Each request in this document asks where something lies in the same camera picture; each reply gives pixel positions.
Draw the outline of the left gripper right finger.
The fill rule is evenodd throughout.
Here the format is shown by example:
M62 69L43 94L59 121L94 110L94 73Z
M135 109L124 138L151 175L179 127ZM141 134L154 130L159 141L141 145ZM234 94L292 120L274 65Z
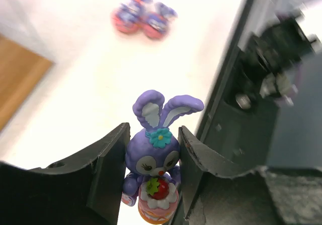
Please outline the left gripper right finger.
M179 128L189 224L321 224L321 170L246 169Z

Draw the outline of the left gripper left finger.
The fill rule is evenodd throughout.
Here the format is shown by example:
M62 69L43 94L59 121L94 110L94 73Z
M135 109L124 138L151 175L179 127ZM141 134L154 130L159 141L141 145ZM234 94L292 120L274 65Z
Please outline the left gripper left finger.
M116 224L130 126L47 168L1 163L1 224Z

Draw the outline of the small purple bunny toy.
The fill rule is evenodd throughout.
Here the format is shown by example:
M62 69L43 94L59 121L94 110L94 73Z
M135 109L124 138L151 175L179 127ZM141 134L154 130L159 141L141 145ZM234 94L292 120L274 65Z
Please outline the small purple bunny toy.
M132 106L143 129L126 146L125 164L130 172L123 182L122 202L137 204L139 214L150 224L168 222L178 206L180 144L169 126L203 109L197 98L180 95L165 102L156 90L145 91Z

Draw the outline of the purple bunny pink donut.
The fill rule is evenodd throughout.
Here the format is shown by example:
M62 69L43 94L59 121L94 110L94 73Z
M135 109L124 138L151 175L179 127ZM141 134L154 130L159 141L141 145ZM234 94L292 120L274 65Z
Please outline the purple bunny pink donut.
M112 13L112 24L115 29L124 34L137 32L143 23L146 6L151 2L152 0L130 0L127 4L121 4Z
M177 12L161 2L155 3L155 11L148 12L143 17L142 31L152 40L164 38L169 30L169 23L177 18Z

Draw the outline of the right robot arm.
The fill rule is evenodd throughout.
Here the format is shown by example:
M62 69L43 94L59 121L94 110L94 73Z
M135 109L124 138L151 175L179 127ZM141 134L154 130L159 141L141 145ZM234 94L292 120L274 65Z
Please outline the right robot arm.
M318 37L306 36L295 17L267 27L260 35L252 34L239 59L238 106L247 110L262 99L292 106L302 59L314 54L317 44Z

